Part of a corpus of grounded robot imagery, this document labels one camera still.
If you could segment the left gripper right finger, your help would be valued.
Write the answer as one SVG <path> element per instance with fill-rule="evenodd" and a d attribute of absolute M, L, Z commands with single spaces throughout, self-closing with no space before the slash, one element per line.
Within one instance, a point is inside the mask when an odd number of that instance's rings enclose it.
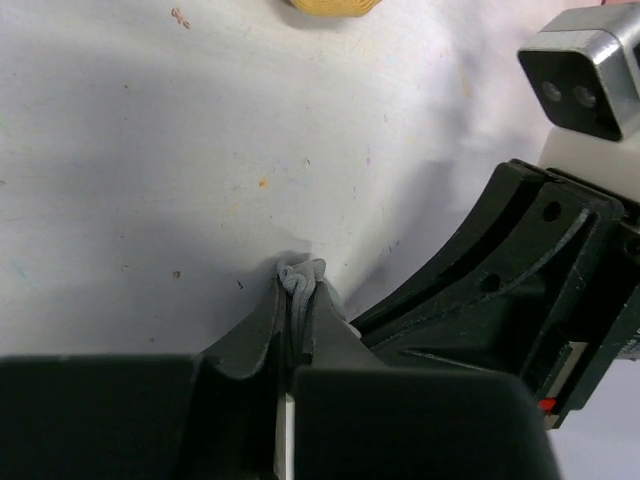
<path fill-rule="evenodd" d="M 384 369 L 377 358 L 353 332 L 334 305 L 326 283 L 316 288 L 294 323 L 294 366 L 319 369 Z"/>

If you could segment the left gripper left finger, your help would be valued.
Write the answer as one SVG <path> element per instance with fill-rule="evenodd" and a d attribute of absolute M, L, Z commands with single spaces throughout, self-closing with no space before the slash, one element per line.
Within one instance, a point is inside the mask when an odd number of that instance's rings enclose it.
<path fill-rule="evenodd" d="M 262 372 L 278 380 L 284 364 L 287 320 L 287 293 L 273 278 L 256 307 L 201 352 L 201 370 L 227 380 L 252 380 Z"/>

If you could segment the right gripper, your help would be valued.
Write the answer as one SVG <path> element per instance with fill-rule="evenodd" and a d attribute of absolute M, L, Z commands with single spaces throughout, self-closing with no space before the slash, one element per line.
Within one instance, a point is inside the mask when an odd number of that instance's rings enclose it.
<path fill-rule="evenodd" d="M 639 204 L 502 163 L 446 244 L 355 322 L 385 363 L 519 370 L 551 429 L 639 356 Z"/>

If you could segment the grey ankle sock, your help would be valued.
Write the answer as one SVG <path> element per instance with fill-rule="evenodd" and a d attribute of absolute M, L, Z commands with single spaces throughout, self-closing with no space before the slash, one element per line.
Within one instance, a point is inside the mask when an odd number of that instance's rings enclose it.
<path fill-rule="evenodd" d="M 326 261 L 309 256 L 283 256 L 276 265 L 278 280 L 290 298 L 290 343 L 291 354 L 296 357 L 301 352 L 304 325 L 310 302 L 316 287 L 324 284 L 327 287 L 330 303 L 339 317 L 357 337 L 361 333 L 346 321 L 344 303 L 335 288 L 325 279 Z"/>

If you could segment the yellow ankle sock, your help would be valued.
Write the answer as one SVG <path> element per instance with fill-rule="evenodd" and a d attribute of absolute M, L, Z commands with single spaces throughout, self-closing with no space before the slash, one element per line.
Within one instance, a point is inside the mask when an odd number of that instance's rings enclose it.
<path fill-rule="evenodd" d="M 306 14 L 329 18 L 357 18 L 368 14 L 380 0 L 288 0 Z"/>

